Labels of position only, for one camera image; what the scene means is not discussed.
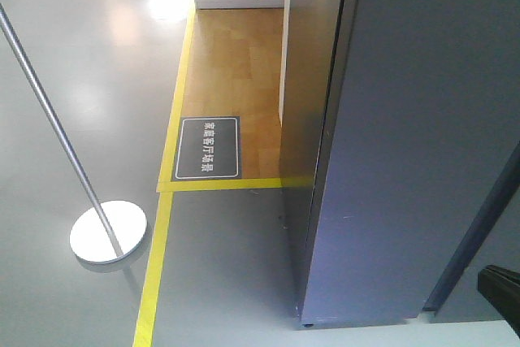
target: black object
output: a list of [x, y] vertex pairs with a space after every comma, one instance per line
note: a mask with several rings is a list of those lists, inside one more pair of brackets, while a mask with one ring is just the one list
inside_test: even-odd
[[239, 129], [239, 117], [183, 118], [173, 179], [240, 179]]
[[479, 273], [478, 291], [520, 337], [520, 273], [486, 266]]

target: gray floor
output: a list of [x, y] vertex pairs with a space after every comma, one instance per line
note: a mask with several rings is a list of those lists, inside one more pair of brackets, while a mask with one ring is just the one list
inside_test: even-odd
[[[0, 1], [98, 196], [135, 202], [153, 226], [185, 20], [155, 20], [150, 0]], [[128, 347], [150, 235], [117, 269], [72, 254], [90, 205], [3, 38], [0, 345]]]
[[520, 345], [505, 322], [298, 327], [279, 190], [176, 193], [173, 205], [154, 347]]
[[[184, 21], [150, 0], [0, 1], [100, 198], [153, 225]], [[132, 345], [150, 238], [118, 270], [73, 256], [89, 203], [4, 40], [0, 137], [0, 345]], [[301, 330], [280, 213], [278, 190], [175, 195], [156, 346], [519, 345], [504, 322]]]

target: gray partition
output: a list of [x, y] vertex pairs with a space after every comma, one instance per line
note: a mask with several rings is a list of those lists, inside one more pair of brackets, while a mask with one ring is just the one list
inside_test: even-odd
[[290, 0], [280, 174], [293, 265], [306, 274], [306, 239], [341, 0]]
[[421, 312], [520, 139], [519, 10], [358, 0], [303, 323]]
[[519, 238], [520, 193], [516, 193], [433, 321], [444, 323], [502, 319], [477, 290], [477, 275], [490, 264], [520, 271]]

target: silver pole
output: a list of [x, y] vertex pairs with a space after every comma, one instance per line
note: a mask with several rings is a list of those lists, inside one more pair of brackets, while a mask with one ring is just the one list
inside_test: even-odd
[[65, 153], [68, 156], [68, 159], [71, 161], [78, 178], [80, 178], [80, 182], [83, 185], [84, 190], [87, 192], [87, 195], [92, 202], [94, 209], [101, 220], [103, 227], [106, 230], [106, 234], [108, 235], [112, 247], [114, 247], [115, 254], [119, 257], [123, 255], [123, 251], [121, 250], [121, 246], [117, 241], [117, 237], [115, 237], [114, 229], [111, 226], [110, 221], [105, 215], [105, 211], [103, 210], [101, 204], [99, 203], [98, 196], [94, 192], [92, 185], [90, 184], [89, 178], [85, 173], [85, 170], [81, 166], [80, 160], [78, 160], [76, 156], [76, 152], [72, 148], [72, 144], [69, 141], [67, 134], [63, 130], [63, 126], [59, 122], [58, 116], [54, 112], [52, 105], [50, 104], [49, 98], [46, 95], [45, 90], [41, 86], [40, 81], [38, 80], [38, 76], [31, 65], [27, 55], [25, 54], [23, 46], [20, 44], [20, 40], [16, 36], [15, 30], [13, 29], [9, 18], [7, 18], [7, 14], [3, 9], [2, 4], [0, 3], [0, 24], [2, 25], [2, 31], [6, 36], [9, 45], [11, 46], [13, 53], [18, 59], [19, 65], [24, 70], [25, 76], [29, 84], [32, 87], [32, 91], [34, 91], [35, 95], [38, 98], [38, 101], [47, 116], [50, 124], [52, 125], [54, 131], [56, 132], [56, 136], [58, 136], [59, 142], [61, 143]]

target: yellow tape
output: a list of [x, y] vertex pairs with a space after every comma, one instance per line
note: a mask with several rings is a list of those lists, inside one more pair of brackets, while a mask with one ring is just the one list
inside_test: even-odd
[[166, 253], [167, 236], [173, 207], [174, 193], [177, 191], [221, 190], [221, 189], [278, 189], [280, 178], [239, 179], [239, 180], [198, 180], [172, 182], [171, 174], [179, 138], [180, 116], [184, 101], [186, 79], [188, 76], [189, 55], [193, 39], [195, 10], [189, 12], [179, 71], [175, 84], [173, 103], [167, 137], [162, 153], [161, 171], [159, 172], [158, 191], [159, 205], [155, 222], [154, 236], [146, 268], [145, 284], [141, 296], [141, 306], [137, 317], [136, 333], [133, 347], [151, 347], [154, 338], [154, 325], [157, 314], [157, 304], [161, 276], [163, 273], [164, 255]]
[[179, 138], [180, 115], [184, 101], [184, 92], [186, 90], [186, 79], [188, 78], [189, 53], [192, 46], [194, 20], [195, 7], [192, 7], [189, 12], [188, 20], [186, 21], [186, 33], [184, 35], [182, 52], [180, 55], [179, 71], [177, 73], [177, 81], [175, 83], [173, 104], [171, 105], [170, 123], [168, 124], [166, 143], [164, 146], [164, 152], [162, 153], [159, 182], [170, 181], [171, 173], [173, 171], [177, 139]]
[[[170, 123], [167, 130], [166, 145], [162, 154], [161, 172], [159, 178], [166, 176], [171, 178], [173, 169], [173, 155], [176, 150], [177, 134], [179, 131], [180, 111], [184, 100], [184, 88], [188, 73], [189, 51], [193, 35], [193, 19], [195, 16], [194, 7], [188, 14], [184, 42], [180, 56], [179, 71], [175, 84], [173, 104], [170, 114]], [[155, 222], [154, 236], [149, 253], [148, 266], [146, 268], [145, 285], [141, 295], [141, 306], [137, 317], [136, 333], [134, 336], [133, 347], [151, 347], [154, 337], [155, 315], [157, 312], [157, 302], [161, 275], [163, 273], [164, 253], [170, 225], [170, 214], [173, 204], [173, 192], [161, 193], [157, 210], [157, 220]]]
[[166, 251], [172, 205], [173, 193], [161, 193], [159, 195], [157, 218], [149, 251], [148, 267], [146, 268], [145, 284], [141, 295], [133, 347], [150, 347], [154, 338], [155, 315], [157, 312], [161, 275], [163, 274], [164, 253]]
[[236, 189], [279, 189], [280, 178], [266, 179], [233, 179], [233, 180], [194, 180], [179, 182], [162, 182], [157, 191], [204, 191], [204, 190], [236, 190]]

